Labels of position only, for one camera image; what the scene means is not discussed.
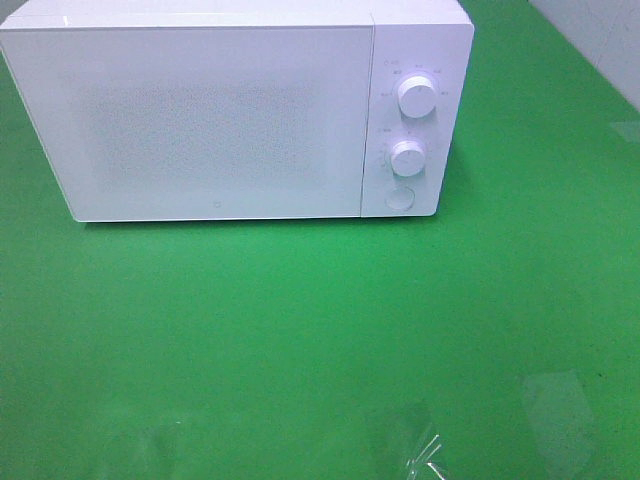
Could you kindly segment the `round white door release button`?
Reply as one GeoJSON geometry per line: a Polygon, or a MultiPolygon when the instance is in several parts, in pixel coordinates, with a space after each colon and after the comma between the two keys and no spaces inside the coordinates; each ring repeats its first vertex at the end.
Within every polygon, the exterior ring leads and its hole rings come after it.
{"type": "Polygon", "coordinates": [[[406,186],[396,187],[387,192],[385,204],[395,211],[409,210],[415,201],[415,192],[406,186]]]}

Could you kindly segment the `white microwave knob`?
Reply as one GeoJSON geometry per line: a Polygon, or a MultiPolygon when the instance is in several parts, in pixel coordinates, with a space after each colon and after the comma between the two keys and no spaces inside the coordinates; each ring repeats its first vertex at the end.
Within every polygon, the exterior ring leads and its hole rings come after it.
{"type": "Polygon", "coordinates": [[[400,177],[412,177],[423,172],[426,165],[426,147],[417,140],[402,140],[390,151],[393,173],[400,177]]]}
{"type": "Polygon", "coordinates": [[[412,119],[429,115],[437,102],[433,80],[424,73],[408,76],[397,88],[397,102],[401,113],[412,119]]]}

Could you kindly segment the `white microwave door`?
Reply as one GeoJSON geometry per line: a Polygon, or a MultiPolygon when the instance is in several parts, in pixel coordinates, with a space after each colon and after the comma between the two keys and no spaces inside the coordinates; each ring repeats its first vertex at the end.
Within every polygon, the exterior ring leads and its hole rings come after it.
{"type": "Polygon", "coordinates": [[[81,222],[356,216],[373,32],[6,31],[81,222]]]}

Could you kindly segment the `white microwave oven body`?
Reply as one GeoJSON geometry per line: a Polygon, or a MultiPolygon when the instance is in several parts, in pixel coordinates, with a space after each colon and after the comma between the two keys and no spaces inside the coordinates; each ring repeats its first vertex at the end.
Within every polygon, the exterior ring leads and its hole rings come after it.
{"type": "Polygon", "coordinates": [[[439,203],[456,115],[474,37],[474,26],[456,1],[28,1],[9,14],[6,31],[337,28],[372,30],[361,207],[356,216],[429,216],[439,203]],[[434,110],[412,119],[397,102],[402,80],[429,76],[437,91],[434,110]],[[390,151],[402,140],[426,147],[423,172],[393,173],[390,151]],[[413,206],[395,211],[388,191],[406,186],[413,206]]]}

